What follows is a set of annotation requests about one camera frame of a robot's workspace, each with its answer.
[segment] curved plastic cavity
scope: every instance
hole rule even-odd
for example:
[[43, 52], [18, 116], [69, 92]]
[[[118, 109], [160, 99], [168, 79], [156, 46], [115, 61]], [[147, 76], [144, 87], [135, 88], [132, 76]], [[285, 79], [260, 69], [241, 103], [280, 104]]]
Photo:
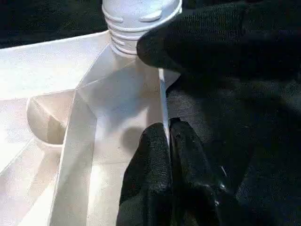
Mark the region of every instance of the curved plastic cavity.
[[32, 97], [27, 103], [27, 120], [33, 134], [48, 145], [62, 145], [73, 91]]

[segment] black glove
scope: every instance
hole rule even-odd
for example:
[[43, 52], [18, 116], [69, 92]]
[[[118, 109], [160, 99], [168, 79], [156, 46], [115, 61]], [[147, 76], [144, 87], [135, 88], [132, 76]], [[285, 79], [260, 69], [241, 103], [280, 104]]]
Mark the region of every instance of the black glove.
[[146, 64], [200, 76], [287, 80], [301, 63], [301, 1], [244, 1], [186, 10], [146, 33]]
[[170, 135], [171, 152], [161, 123], [141, 135], [124, 174], [117, 225], [253, 225], [191, 126], [172, 121]]

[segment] white plastic part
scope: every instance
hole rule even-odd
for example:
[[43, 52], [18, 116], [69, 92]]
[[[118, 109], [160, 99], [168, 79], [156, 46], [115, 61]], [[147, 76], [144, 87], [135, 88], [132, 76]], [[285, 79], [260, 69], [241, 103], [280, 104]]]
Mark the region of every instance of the white plastic part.
[[113, 2], [110, 29], [126, 26], [111, 42], [102, 32], [0, 50], [0, 225], [115, 225], [142, 131], [161, 122], [168, 137], [165, 89], [179, 74], [131, 51], [181, 1]]
[[104, 0], [103, 14], [113, 49], [136, 55], [138, 39], [179, 14], [182, 0]]

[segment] white plastic tab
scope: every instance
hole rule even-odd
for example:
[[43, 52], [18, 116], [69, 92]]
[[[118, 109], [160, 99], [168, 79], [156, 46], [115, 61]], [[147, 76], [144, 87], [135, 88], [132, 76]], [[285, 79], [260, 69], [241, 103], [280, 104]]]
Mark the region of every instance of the white plastic tab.
[[146, 16], [140, 17], [139, 21], [140, 22], [152, 22], [155, 20], [159, 20], [161, 18], [161, 16], [162, 16], [162, 10], [158, 10], [158, 11], [148, 14]]

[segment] gloved hand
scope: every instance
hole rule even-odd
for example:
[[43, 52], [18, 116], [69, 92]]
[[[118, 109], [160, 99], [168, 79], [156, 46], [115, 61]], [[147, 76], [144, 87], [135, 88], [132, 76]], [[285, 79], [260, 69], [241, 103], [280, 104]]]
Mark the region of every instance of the gloved hand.
[[171, 152], [163, 125], [148, 127], [123, 179], [118, 226], [258, 225], [238, 204], [191, 126], [173, 120]]
[[199, 76], [297, 78], [300, 14], [298, 0], [239, 1], [184, 10], [140, 38], [137, 53], [148, 65]]

